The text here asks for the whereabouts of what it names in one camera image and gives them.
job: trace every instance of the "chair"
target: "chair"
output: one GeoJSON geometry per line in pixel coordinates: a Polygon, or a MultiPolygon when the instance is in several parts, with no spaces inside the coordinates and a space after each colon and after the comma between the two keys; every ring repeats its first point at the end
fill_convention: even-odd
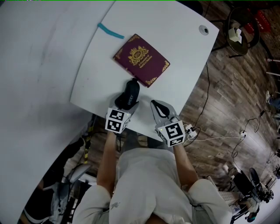
{"type": "Polygon", "coordinates": [[[247,10],[247,8],[243,8],[243,7],[234,8],[230,12],[230,14],[226,20],[214,20],[214,21],[210,21],[210,22],[212,22],[212,23],[222,22],[224,24],[223,33],[224,33],[224,37],[226,39],[225,44],[223,44],[221,47],[212,49],[211,52],[220,50],[227,46],[230,46],[237,53],[237,55],[230,56],[230,58],[244,56],[245,54],[247,54],[249,48],[255,46],[259,42],[259,38],[260,38],[259,25],[258,25],[257,21],[255,20],[254,16],[247,10]],[[239,42],[233,42],[232,40],[229,39],[228,30],[231,28],[230,25],[232,24],[233,21],[236,21],[240,24],[239,28],[242,28],[244,25],[246,25],[248,23],[252,23],[252,27],[253,27],[255,33],[254,33],[254,37],[251,42],[247,43],[247,39],[243,32],[241,33],[242,44],[240,44],[239,42]]]}

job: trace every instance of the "equipment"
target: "equipment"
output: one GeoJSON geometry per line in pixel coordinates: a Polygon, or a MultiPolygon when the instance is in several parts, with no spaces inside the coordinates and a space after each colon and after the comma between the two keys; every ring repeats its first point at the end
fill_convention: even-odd
{"type": "Polygon", "coordinates": [[[174,108],[163,101],[152,100],[150,103],[154,120],[155,131],[168,147],[184,142],[185,131],[174,108]]]}
{"type": "Polygon", "coordinates": [[[120,134],[127,127],[131,116],[139,106],[137,102],[140,86],[137,79],[128,81],[124,92],[112,99],[106,114],[105,129],[120,134]]]}

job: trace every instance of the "white t-shirt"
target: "white t-shirt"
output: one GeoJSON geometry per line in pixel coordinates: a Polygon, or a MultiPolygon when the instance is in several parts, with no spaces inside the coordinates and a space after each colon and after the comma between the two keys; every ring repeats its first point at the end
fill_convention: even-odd
{"type": "MultiPolygon", "coordinates": [[[[195,202],[207,204],[218,224],[230,223],[231,209],[210,181],[197,181],[189,195],[195,202]]],[[[174,154],[136,148],[119,159],[112,199],[104,187],[90,187],[75,211],[73,224],[144,224],[152,213],[168,224],[192,223],[192,206],[180,189],[174,154]]]]}

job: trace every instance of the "burgundy passport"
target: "burgundy passport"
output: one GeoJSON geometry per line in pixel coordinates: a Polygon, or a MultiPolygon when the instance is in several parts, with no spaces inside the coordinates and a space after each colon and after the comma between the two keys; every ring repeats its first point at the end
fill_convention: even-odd
{"type": "Polygon", "coordinates": [[[137,34],[118,50],[113,59],[147,87],[170,65],[155,48],[137,34]]]}

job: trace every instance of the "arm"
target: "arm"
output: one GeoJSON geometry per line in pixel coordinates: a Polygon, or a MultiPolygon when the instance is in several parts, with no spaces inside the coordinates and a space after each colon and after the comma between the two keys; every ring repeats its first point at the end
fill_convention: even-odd
{"type": "Polygon", "coordinates": [[[104,187],[112,196],[116,178],[116,135],[108,131],[103,157],[97,173],[97,185],[104,187]]]}
{"type": "Polygon", "coordinates": [[[175,145],[173,149],[180,183],[182,186],[188,185],[190,188],[198,180],[198,175],[189,161],[183,145],[175,145]]]}

